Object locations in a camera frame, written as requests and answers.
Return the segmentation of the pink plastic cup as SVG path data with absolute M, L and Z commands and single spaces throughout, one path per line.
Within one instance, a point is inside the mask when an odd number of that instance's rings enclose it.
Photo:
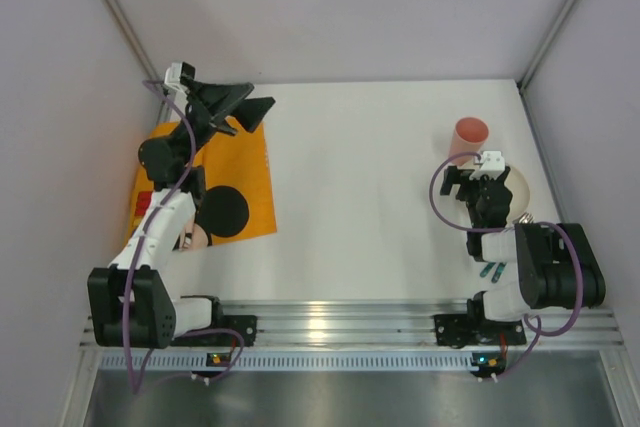
M 489 137 L 489 127 L 476 117 L 464 117 L 457 121 L 452 134 L 449 157 L 452 163 L 462 166 L 471 161 Z

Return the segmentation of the cream round plate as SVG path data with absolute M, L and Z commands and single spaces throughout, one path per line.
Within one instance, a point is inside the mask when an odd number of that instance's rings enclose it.
M 520 170 L 511 165 L 511 173 L 506 185 L 511 190 L 513 198 L 510 204 L 510 211 L 507 221 L 513 222 L 525 213 L 529 207 L 531 193 L 526 178 Z

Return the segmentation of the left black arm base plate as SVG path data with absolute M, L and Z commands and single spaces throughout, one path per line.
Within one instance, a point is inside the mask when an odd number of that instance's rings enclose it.
M 240 341 L 232 331 L 239 334 L 245 347 L 252 347 L 258 332 L 258 317 L 255 315 L 225 315 L 221 325 L 196 330 L 171 341 L 172 347 L 239 347 Z

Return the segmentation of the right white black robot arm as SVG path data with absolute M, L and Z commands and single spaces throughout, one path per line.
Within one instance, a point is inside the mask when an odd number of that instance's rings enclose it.
M 449 165 L 439 194 L 454 187 L 471 225 L 466 249 L 477 262 L 516 268 L 516 279 L 476 294 L 470 305 L 488 321 L 510 322 L 548 307 L 569 310 L 603 304 L 606 283 L 583 227 L 578 223 L 543 221 L 508 223 L 513 193 L 506 181 L 511 168 L 497 175 Z

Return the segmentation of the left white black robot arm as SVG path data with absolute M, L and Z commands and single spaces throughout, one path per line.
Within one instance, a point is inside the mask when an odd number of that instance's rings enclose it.
M 151 182 L 149 204 L 121 252 L 89 274 L 94 338 L 102 347 L 163 349 L 225 327 L 218 298 L 170 293 L 169 260 L 192 245 L 199 211 L 213 206 L 196 154 L 217 135 L 254 133 L 276 102 L 252 97 L 252 83 L 200 82 L 185 63 L 145 85 L 164 101 L 182 93 L 186 105 L 175 110 L 180 121 L 169 133 L 140 145 L 138 160 Z

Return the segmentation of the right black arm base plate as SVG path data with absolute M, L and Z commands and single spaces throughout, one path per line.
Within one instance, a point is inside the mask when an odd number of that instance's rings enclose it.
M 462 349 L 467 346 L 522 346 L 527 343 L 520 321 L 497 322 L 471 318 L 468 314 L 438 314 L 433 317 L 436 344 Z

